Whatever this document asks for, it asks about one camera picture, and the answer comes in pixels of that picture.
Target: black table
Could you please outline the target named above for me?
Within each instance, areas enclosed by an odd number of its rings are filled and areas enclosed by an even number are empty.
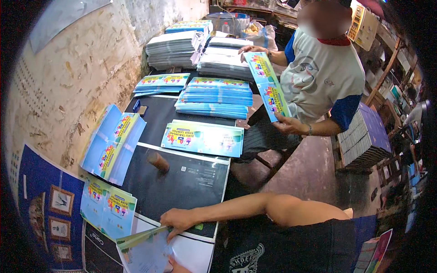
[[[177,113],[176,100],[177,97],[167,95],[140,99],[141,105],[148,107],[143,118],[147,125],[121,187],[138,199],[136,212],[154,222],[159,222],[161,215],[173,207],[191,209],[222,202],[229,173],[229,157],[160,147],[166,125],[173,119],[235,126],[233,119]],[[126,111],[131,110],[135,102],[134,98]],[[167,174],[162,175],[147,162],[147,157],[154,152],[170,164]],[[215,238],[216,226],[216,223],[205,223],[202,229],[192,228],[189,232]]]
[[[160,216],[173,207],[191,209],[223,201],[230,158],[161,148],[167,123],[178,119],[228,126],[236,124],[234,119],[177,113],[174,107],[177,94],[139,99],[141,105],[148,107],[143,117],[147,124],[121,187],[138,199],[132,228],[134,233],[159,226]],[[132,112],[136,101],[137,98],[133,98],[125,112]],[[167,174],[162,175],[147,162],[149,154],[154,152],[158,152],[170,164]],[[193,272],[209,270],[217,227],[217,222],[203,223],[175,238],[176,248],[189,248],[189,251],[180,249],[178,253],[180,259],[189,261],[189,265],[193,266]],[[107,267],[104,268],[105,272],[122,273],[123,265],[115,243],[86,222],[84,231],[86,268],[101,270],[99,263],[104,263]]]

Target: bracelet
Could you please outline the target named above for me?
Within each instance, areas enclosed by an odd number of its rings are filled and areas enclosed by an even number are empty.
[[[307,125],[308,125],[308,135],[312,135],[312,127],[309,124]]]

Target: red bandana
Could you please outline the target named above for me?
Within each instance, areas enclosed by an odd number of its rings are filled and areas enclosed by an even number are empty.
[[[337,45],[337,46],[350,45],[350,40],[346,37],[346,35],[343,35],[339,39],[317,39],[317,40],[326,45]]]

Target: concrete floor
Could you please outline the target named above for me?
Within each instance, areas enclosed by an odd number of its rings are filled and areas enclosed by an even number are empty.
[[[249,116],[262,105],[259,95],[253,96]],[[237,126],[249,128],[247,121],[238,120]],[[280,159],[276,151],[259,154],[272,166]],[[250,164],[232,164],[231,172],[254,192],[273,191],[290,194],[302,200],[325,202],[341,209],[351,207],[354,218],[376,213],[380,207],[379,177],[376,169],[371,175],[336,173],[330,137],[309,136],[303,139],[287,162],[275,176],[263,185],[269,169],[258,160]],[[371,201],[371,194],[378,188],[378,194]]]

